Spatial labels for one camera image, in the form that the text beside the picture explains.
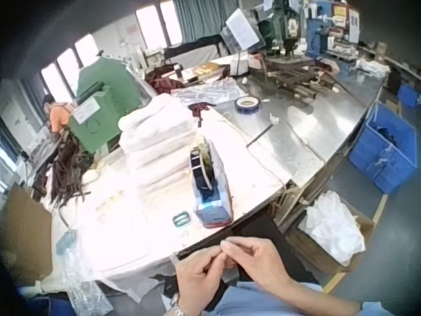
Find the worker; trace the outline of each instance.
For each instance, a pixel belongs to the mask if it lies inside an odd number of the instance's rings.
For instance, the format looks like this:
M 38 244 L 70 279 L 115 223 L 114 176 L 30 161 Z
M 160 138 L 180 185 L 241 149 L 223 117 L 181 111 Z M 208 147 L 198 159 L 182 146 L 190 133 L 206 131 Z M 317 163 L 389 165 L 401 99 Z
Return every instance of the worker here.
M 254 282 L 226 287 L 209 315 L 391 315 L 380 303 L 342 300 L 322 293 L 320 285 L 293 280 L 270 240 L 240 236 L 196 251 L 176 265 L 179 293 L 166 315 L 198 316 L 209 310 L 224 269 L 234 263 Z
M 43 100 L 44 111 L 49 115 L 51 132 L 56 137 L 68 126 L 69 117 L 74 110 L 70 103 L 58 103 L 51 94 L 47 94 Z

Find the blue sleeve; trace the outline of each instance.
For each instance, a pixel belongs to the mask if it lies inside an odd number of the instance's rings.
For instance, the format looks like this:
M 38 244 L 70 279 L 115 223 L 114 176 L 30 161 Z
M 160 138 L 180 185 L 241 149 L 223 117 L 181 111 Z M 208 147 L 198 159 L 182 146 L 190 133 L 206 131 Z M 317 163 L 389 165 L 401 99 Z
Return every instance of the blue sleeve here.
M 380 302 L 366 302 L 362 304 L 361 311 L 357 314 L 358 316 L 393 316 L 393 314 L 386 311 Z

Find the blue plastic crate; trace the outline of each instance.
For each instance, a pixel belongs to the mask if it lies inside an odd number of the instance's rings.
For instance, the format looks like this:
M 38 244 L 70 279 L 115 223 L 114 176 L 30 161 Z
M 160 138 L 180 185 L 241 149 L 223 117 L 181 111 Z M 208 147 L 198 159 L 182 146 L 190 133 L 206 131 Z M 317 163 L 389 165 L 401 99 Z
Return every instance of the blue plastic crate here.
M 386 128 L 397 145 L 379 132 Z M 374 106 L 349 160 L 384 193 L 392 193 L 417 168 L 416 131 L 403 118 L 384 107 Z
M 416 100 L 418 99 L 418 94 L 413 87 L 406 83 L 402 83 L 397 93 L 397 98 L 403 105 L 407 107 L 416 107 Z

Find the hand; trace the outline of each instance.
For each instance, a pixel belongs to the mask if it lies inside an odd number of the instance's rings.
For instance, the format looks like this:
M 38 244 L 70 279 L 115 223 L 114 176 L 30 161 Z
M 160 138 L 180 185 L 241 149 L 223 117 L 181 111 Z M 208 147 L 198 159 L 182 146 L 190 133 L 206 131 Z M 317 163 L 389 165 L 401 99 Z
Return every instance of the hand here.
M 221 249 L 264 290 L 277 296 L 292 283 L 275 245 L 269 239 L 228 237 Z
M 219 246 L 191 254 L 176 265 L 180 300 L 178 306 L 189 316 L 200 315 L 212 301 L 224 272 L 227 255 Z

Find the tape roll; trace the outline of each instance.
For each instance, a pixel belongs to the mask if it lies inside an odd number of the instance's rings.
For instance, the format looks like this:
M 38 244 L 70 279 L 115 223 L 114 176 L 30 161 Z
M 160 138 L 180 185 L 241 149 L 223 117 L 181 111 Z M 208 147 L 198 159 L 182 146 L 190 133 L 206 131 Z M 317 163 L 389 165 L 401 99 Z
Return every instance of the tape roll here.
M 260 100 L 256 97 L 239 97 L 235 101 L 235 109 L 241 114 L 253 114 L 260 109 Z

